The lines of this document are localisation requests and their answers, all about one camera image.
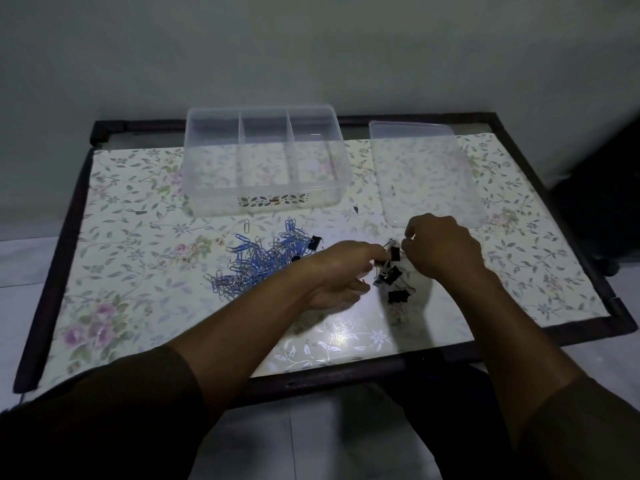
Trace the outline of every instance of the floor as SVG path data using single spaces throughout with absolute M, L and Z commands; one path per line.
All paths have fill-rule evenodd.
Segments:
M 0 410 L 17 404 L 15 370 L 55 237 L 0 241 Z M 640 265 L 610 282 L 640 320 Z M 640 408 L 640 331 L 566 348 L 601 384 Z M 205 438 L 192 479 L 437 479 L 431 453 L 374 385 L 228 411 Z

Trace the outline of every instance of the sleeve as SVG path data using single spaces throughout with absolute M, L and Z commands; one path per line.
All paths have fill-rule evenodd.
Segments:
M 17 475 L 187 478 L 205 434 L 200 387 L 169 347 L 88 371 L 0 415 L 3 463 Z
M 517 453 L 539 479 L 640 478 L 640 412 L 590 378 L 551 396 Z

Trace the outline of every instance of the right hand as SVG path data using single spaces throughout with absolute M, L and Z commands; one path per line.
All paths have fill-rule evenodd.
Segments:
M 451 217 L 423 214 L 412 217 L 404 231 L 402 249 L 423 275 L 439 282 L 486 272 L 480 243 Z

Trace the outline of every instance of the table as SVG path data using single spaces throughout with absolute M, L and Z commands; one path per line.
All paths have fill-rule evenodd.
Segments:
M 630 333 L 637 328 L 623 304 L 615 297 L 608 283 L 576 246 L 571 233 L 565 228 L 562 219 L 555 213 L 553 206 L 548 202 L 544 187 L 502 128 L 496 115 L 476 113 L 364 116 L 343 117 L 339 118 L 339 122 L 345 137 L 349 138 L 349 133 L 359 131 L 360 128 L 368 124 L 369 120 L 373 119 L 468 125 L 479 123 L 487 126 L 492 133 L 484 134 L 484 136 L 460 137 L 460 143 L 469 153 L 474 174 L 483 188 L 483 190 L 480 190 L 481 196 L 484 196 L 490 212 L 489 227 L 485 231 L 480 230 L 476 234 L 476 238 L 483 243 L 483 252 L 487 265 L 498 272 L 512 295 L 516 299 L 522 300 L 521 305 L 528 307 L 525 309 L 535 319 L 538 319 L 540 325 L 545 326 L 545 330 L 560 345 L 612 337 Z M 189 272 L 185 276 L 189 276 L 188 280 L 191 280 L 192 277 L 196 276 L 193 273 L 195 270 L 193 266 L 206 266 L 207 258 L 215 255 L 212 249 L 215 250 L 216 245 L 221 246 L 221 249 L 223 249 L 224 246 L 229 244 L 227 227 L 235 225 L 233 222 L 242 221 L 242 219 L 236 219 L 233 222 L 217 220 L 194 223 L 193 227 L 201 229 L 203 234 L 194 235 L 193 242 L 181 242 L 180 238 L 187 237 L 191 231 L 181 227 L 176 230 L 174 227 L 176 227 L 177 222 L 163 223 L 164 221 L 162 221 L 168 215 L 166 209 L 170 206 L 175 207 L 175 203 L 182 198 L 179 192 L 174 191 L 171 186 L 171 180 L 176 178 L 176 169 L 179 168 L 180 149 L 132 150 L 124 153 L 114 152 L 112 155 L 101 152 L 99 149 L 99 145 L 105 144 L 110 135 L 114 133 L 126 131 L 148 133 L 168 130 L 184 130 L 184 122 L 96 122 L 91 138 L 94 146 L 87 156 L 78 179 L 58 248 L 52 261 L 51 270 L 34 317 L 14 385 L 16 392 L 26 392 L 38 387 L 47 365 L 52 338 L 54 338 L 54 346 L 50 362 L 57 363 L 56 361 L 58 361 L 60 364 L 66 365 L 67 369 L 64 370 L 64 368 L 58 367 L 57 375 L 55 373 L 52 375 L 51 369 L 52 367 L 57 367 L 57 365 L 50 364 L 48 366 L 46 384 L 43 387 L 50 387 L 67 376 L 112 360 L 118 355 L 118 352 L 122 352 L 120 348 L 124 347 L 126 349 L 125 353 L 138 351 L 134 347 L 136 338 L 140 340 L 140 337 L 143 337 L 145 342 L 144 346 L 139 346 L 140 349 L 158 345 L 190 326 L 192 324 L 188 323 L 190 319 L 195 319 L 196 317 L 197 319 L 202 319 L 215 309 L 215 306 L 219 307 L 221 305 L 220 303 L 217 305 L 205 303 L 206 298 L 200 298 L 202 306 L 198 309 L 189 308 L 187 302 L 185 302 L 185 304 L 176 305 L 171 310 L 165 310 L 166 313 L 158 315 L 157 308 L 167 306 L 169 302 L 165 301 L 163 303 L 162 299 L 155 302 L 151 298 L 152 293 L 139 293 L 137 298 L 132 301 L 128 298 L 123 299 L 116 291 L 113 291 L 111 295 L 108 295 L 107 291 L 105 291 L 103 296 L 100 297 L 101 304 L 97 304 L 94 296 L 91 296 L 92 287 L 82 288 L 83 281 L 89 280 L 91 283 L 92 280 L 97 282 L 103 279 L 102 272 L 104 271 L 105 278 L 131 282 L 133 284 L 132 287 L 136 290 L 143 285 L 144 280 L 151 280 L 153 281 L 154 290 L 159 294 L 166 293 L 168 289 L 174 290 L 174 293 L 180 292 L 189 295 L 193 294 L 194 289 L 199 292 L 200 288 L 197 287 L 202 286 L 202 283 L 175 281 L 166 276 L 163 276 L 162 281 L 158 282 L 159 278 L 157 276 L 165 271 L 162 269 L 160 262 L 163 259 L 165 263 L 166 261 L 183 259 L 182 254 L 188 253 L 190 247 L 193 247 L 193 252 L 188 256 L 189 259 L 195 257 L 195 261 L 188 264 L 179 263 L 180 266 L 185 266 L 186 271 Z M 374 175 L 372 175 L 373 168 L 370 157 L 367 154 L 368 141 L 366 139 L 354 139 L 348 141 L 348 146 L 355 168 L 356 183 L 338 207 L 324 211 L 320 210 L 317 212 L 316 217 L 313 217 L 315 219 L 314 222 L 318 221 L 318 218 L 321 222 L 321 224 L 318 224 L 318 232 L 322 229 L 322 232 L 325 233 L 324 237 L 328 241 L 350 237 L 349 233 L 357 237 L 362 236 L 361 238 L 379 239 L 381 241 L 386 241 L 388 237 L 398 237 L 390 235 L 393 232 L 397 233 L 398 230 L 385 227 L 385 222 L 381 219 L 380 201 L 376 201 L 375 198 L 376 183 Z M 103 177 L 102 174 L 97 174 L 97 167 L 92 170 L 94 162 L 98 166 L 112 166 L 113 168 L 109 167 L 108 171 L 102 169 L 106 172 L 104 174 L 105 177 Z M 121 178 L 120 173 L 125 171 L 124 169 L 128 167 L 129 162 L 135 169 L 133 173 L 126 175 L 127 179 L 131 179 L 131 183 L 126 183 Z M 156 185 L 153 186 L 148 180 L 144 183 L 143 180 L 146 180 L 144 175 L 139 178 L 136 177 L 136 172 L 138 170 L 144 172 L 146 167 L 148 167 L 146 171 L 154 175 L 156 175 L 154 172 L 161 171 L 159 170 L 160 167 L 167 168 L 162 175 L 156 175 L 156 180 L 158 178 L 164 179 L 161 185 L 156 182 Z M 515 198 L 508 198 L 504 191 L 501 194 L 493 191 L 493 187 L 491 187 L 491 185 L 494 185 L 493 180 L 500 178 L 505 179 L 502 190 L 506 189 L 509 192 L 515 192 Z M 117 184 L 114 185 L 118 185 L 120 190 L 118 193 L 120 196 L 117 198 L 121 202 L 124 201 L 117 203 L 117 206 L 122 207 L 120 212 L 118 212 L 119 207 L 117 209 L 113 208 L 113 205 L 116 205 L 115 201 L 103 200 L 115 198 L 115 195 L 109 195 L 108 189 L 114 180 L 118 180 Z M 164 202 L 162 211 L 157 209 L 157 204 L 160 201 L 157 200 L 157 195 L 154 195 L 154 193 L 164 194 L 161 200 Z M 517 195 L 521 195 L 522 201 L 517 202 L 516 206 L 518 208 L 514 209 L 511 206 L 514 201 L 518 200 Z M 100 218 L 96 221 L 98 222 L 97 226 L 84 229 L 84 233 L 81 235 L 83 220 L 90 221 L 95 219 L 100 212 L 105 210 L 115 215 L 109 219 Z M 156 213 L 156 217 L 147 221 L 145 219 L 148 217 L 149 212 Z M 120 215 L 122 213 L 125 216 L 130 216 L 131 222 L 124 217 L 126 225 L 122 225 L 119 220 L 122 218 Z M 299 219 L 308 220 L 309 217 L 308 213 L 298 215 Z M 330 230 L 330 228 L 334 227 L 332 222 L 336 220 L 336 217 L 343 221 L 353 219 L 354 222 L 357 221 L 359 224 L 350 228 Z M 274 222 L 268 220 L 265 215 L 260 214 L 252 216 L 250 220 L 252 220 L 253 227 L 259 234 L 260 232 L 267 232 L 268 229 L 273 230 L 279 224 L 275 222 L 276 213 L 271 218 Z M 113 225 L 116 219 L 118 220 L 118 227 L 112 229 L 109 226 Z M 106 226 L 104 228 L 106 234 L 102 238 L 100 238 L 100 226 Z M 175 234 L 167 237 L 162 231 L 163 226 L 170 227 Z M 543 227 L 545 232 L 540 234 L 540 230 L 536 230 L 537 226 Z M 153 238 L 156 240 L 150 241 L 151 234 L 146 231 L 148 227 L 162 237 Z M 125 235 L 113 236 L 114 231 L 122 231 L 122 229 L 126 231 Z M 508 239 L 508 236 L 518 236 L 518 238 Z M 167 248 L 166 246 L 169 246 L 169 244 L 166 244 L 166 242 L 164 243 L 165 245 L 160 243 L 163 239 L 169 239 L 172 243 L 175 242 L 176 246 Z M 151 248 L 156 245 L 162 247 L 162 249 L 151 251 Z M 142 271 L 142 275 L 139 276 L 139 272 L 133 270 L 132 265 L 116 261 L 121 259 L 117 253 L 118 246 L 126 248 L 124 251 L 126 251 L 132 262 L 140 260 L 139 258 L 144 252 L 156 253 L 156 256 L 154 256 L 156 259 L 151 264 L 143 263 L 145 268 Z M 489 249 L 488 246 L 493 246 L 496 249 Z M 527 246 L 539 248 L 540 255 L 534 254 Z M 105 254 L 106 259 L 103 260 L 104 262 L 82 262 L 87 255 L 94 255 L 96 250 L 101 250 Z M 522 259 L 522 256 L 518 257 L 518 253 L 528 253 L 533 257 L 531 260 Z M 68 277 L 73 271 L 74 256 L 77 259 L 75 265 L 77 269 L 74 271 L 73 281 L 68 283 Z M 105 270 L 105 267 L 114 265 L 114 261 L 116 261 L 116 265 L 121 266 L 121 269 L 117 271 Z M 155 267 L 155 272 L 150 272 L 147 266 Z M 549 266 L 555 266 L 557 269 L 554 269 L 553 273 L 536 275 L 537 267 L 547 269 Z M 86 272 L 85 276 L 79 274 L 82 269 Z M 529 275 L 521 280 L 516 276 L 517 273 L 520 273 L 519 276 L 524 273 Z M 197 278 L 202 281 L 201 274 L 198 274 Z M 513 286 L 509 288 L 510 282 L 516 288 L 513 288 Z M 416 324 L 420 325 L 420 321 L 412 321 L 411 319 L 405 320 L 403 323 L 402 316 L 393 317 L 391 316 L 392 313 L 387 313 L 389 315 L 387 317 L 378 313 L 378 322 L 375 322 L 373 318 L 367 318 L 366 326 L 364 327 L 361 327 L 364 323 L 363 321 L 358 320 L 358 317 L 353 314 L 349 315 L 348 312 L 338 319 L 330 317 L 324 322 L 318 322 L 316 317 L 309 317 L 306 322 L 303 321 L 295 325 L 300 328 L 299 332 L 294 330 L 292 335 L 284 338 L 279 346 L 274 349 L 258 369 L 258 376 L 249 381 L 247 389 L 238 398 L 236 405 L 258 403 L 288 395 L 305 394 L 322 388 L 346 385 L 356 381 L 380 378 L 403 370 L 415 360 L 478 361 L 479 355 L 466 323 L 461 318 L 459 310 L 458 313 L 455 313 L 457 307 L 452 308 L 450 303 L 446 304 L 448 296 L 446 293 L 442 294 L 444 291 L 438 289 L 437 283 L 421 283 L 420 285 L 427 286 L 434 297 L 440 297 L 440 299 L 432 299 L 429 303 L 421 303 L 420 306 L 426 305 L 425 309 L 427 309 L 432 303 L 437 304 L 439 301 L 444 303 L 444 305 L 440 304 L 439 307 L 432 307 L 429 318 L 426 320 L 428 325 L 426 328 L 424 323 L 422 326 L 416 327 Z M 535 298 L 540 293 L 535 290 L 535 287 L 540 288 L 540 292 L 548 299 L 548 303 L 537 303 L 535 299 L 530 303 L 526 301 L 530 296 Z M 569 293 L 571 297 L 565 297 L 565 292 Z M 374 316 L 376 311 L 380 311 L 380 304 L 372 301 L 373 298 L 372 295 L 368 300 L 363 300 L 363 308 L 360 309 L 360 313 L 363 313 L 364 310 L 370 316 Z M 156 333 L 154 336 L 154 330 L 145 331 L 133 328 L 133 326 L 129 330 L 128 327 L 131 323 L 126 319 L 122 319 L 121 322 L 116 323 L 114 326 L 110 324 L 108 327 L 93 331 L 92 343 L 94 345 L 98 344 L 102 348 L 83 348 L 83 340 L 86 341 L 86 337 L 83 337 L 86 327 L 100 327 L 102 322 L 94 323 L 91 322 L 91 318 L 88 315 L 80 315 L 74 318 L 78 320 L 77 326 L 71 322 L 60 323 L 56 331 L 58 315 L 60 314 L 62 321 L 69 320 L 68 316 L 73 315 L 73 313 L 69 314 L 69 307 L 73 308 L 75 306 L 77 310 L 84 310 L 86 307 L 83 300 L 87 303 L 91 302 L 92 306 L 98 307 L 93 310 L 93 315 L 100 316 L 101 319 L 119 317 L 117 320 L 120 320 L 124 316 L 129 316 L 128 308 L 131 310 L 135 308 L 136 311 L 134 313 L 137 314 L 136 316 L 148 313 L 149 316 L 156 317 L 151 328 L 163 322 L 171 322 L 172 314 L 180 315 L 183 320 L 181 327 L 171 327 L 174 330 L 167 330 L 166 327 L 160 326 L 158 330 L 162 329 L 165 333 Z M 391 328 L 385 328 L 385 322 L 382 320 L 389 317 L 396 320 L 397 323 L 389 323 L 388 325 Z M 456 325 L 454 327 L 445 326 L 443 320 L 451 321 Z M 139 324 L 143 328 L 149 327 L 148 322 L 143 321 Z M 116 346 L 111 346 L 112 342 L 117 342 L 117 340 L 114 340 L 115 334 L 118 334 L 119 343 Z M 343 343 L 347 342 L 351 343 L 351 346 L 347 347 L 347 351 L 342 350 L 345 348 L 342 346 Z M 64 356 L 64 360 L 57 358 L 62 357 L 64 354 L 67 354 Z M 327 364 L 331 364 L 331 366 L 317 367 L 318 365 Z M 295 372 L 279 373 L 291 370 Z

